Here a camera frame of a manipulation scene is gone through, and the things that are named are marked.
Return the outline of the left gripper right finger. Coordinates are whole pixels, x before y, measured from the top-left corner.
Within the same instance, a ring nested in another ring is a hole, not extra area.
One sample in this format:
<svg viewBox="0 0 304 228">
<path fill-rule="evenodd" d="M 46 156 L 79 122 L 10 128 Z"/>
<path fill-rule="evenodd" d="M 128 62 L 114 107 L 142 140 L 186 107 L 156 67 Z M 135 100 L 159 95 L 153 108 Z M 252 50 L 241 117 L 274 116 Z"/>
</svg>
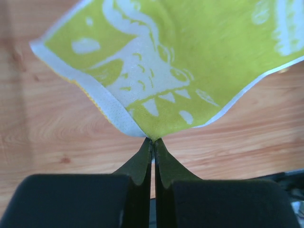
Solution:
<svg viewBox="0 0 304 228">
<path fill-rule="evenodd" d="M 297 228 L 287 193 L 274 181 L 204 180 L 154 143 L 159 228 Z"/>
</svg>

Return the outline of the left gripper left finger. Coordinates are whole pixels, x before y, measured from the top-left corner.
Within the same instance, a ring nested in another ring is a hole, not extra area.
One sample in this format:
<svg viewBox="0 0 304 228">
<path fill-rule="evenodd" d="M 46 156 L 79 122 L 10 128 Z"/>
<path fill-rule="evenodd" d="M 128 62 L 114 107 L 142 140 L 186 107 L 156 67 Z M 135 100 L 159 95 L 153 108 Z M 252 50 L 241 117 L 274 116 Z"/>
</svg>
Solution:
<svg viewBox="0 0 304 228">
<path fill-rule="evenodd" d="M 17 187 L 3 228 L 146 228 L 152 142 L 111 174 L 35 174 Z"/>
</svg>

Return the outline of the yellow green towel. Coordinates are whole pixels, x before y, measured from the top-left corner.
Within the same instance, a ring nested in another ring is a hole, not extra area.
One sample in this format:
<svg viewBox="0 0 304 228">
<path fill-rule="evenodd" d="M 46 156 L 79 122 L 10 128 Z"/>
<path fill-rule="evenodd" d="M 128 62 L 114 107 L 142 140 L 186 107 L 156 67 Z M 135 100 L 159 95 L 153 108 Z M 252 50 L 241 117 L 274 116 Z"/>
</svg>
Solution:
<svg viewBox="0 0 304 228">
<path fill-rule="evenodd" d="M 119 131 L 157 140 L 223 116 L 304 59 L 301 0 L 83 0 L 33 53 Z"/>
</svg>

